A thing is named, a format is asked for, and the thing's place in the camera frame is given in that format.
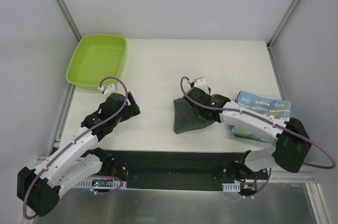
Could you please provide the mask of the dark grey t shirt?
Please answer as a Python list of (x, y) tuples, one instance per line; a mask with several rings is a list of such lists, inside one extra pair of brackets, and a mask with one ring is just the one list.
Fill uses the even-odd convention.
[(215, 123), (207, 120), (202, 107), (192, 103), (185, 96), (175, 99), (174, 103), (174, 132), (181, 134), (193, 130), (204, 129)]

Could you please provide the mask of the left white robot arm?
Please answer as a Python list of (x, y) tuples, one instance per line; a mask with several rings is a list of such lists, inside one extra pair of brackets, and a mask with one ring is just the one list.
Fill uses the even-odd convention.
[(131, 92), (127, 95), (112, 93), (99, 108), (88, 115), (76, 133), (48, 157), (43, 163), (29, 169), (23, 167), (17, 175), (17, 197), (23, 201), (23, 216), (27, 209), (36, 216), (45, 216), (53, 210), (61, 197), (77, 183), (89, 176), (107, 177), (123, 186), (116, 178), (117, 165), (114, 158), (97, 144), (113, 129), (140, 114)]

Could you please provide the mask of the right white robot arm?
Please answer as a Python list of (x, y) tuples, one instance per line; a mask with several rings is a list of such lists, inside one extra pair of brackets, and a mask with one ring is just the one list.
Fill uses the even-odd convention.
[(308, 134), (299, 119), (284, 121), (266, 117), (228, 97), (210, 95), (196, 87), (184, 97), (201, 118), (240, 127), (269, 143), (264, 149), (244, 153), (238, 165), (242, 178), (249, 179), (257, 171), (277, 166), (291, 173), (300, 171), (311, 143), (306, 141)]

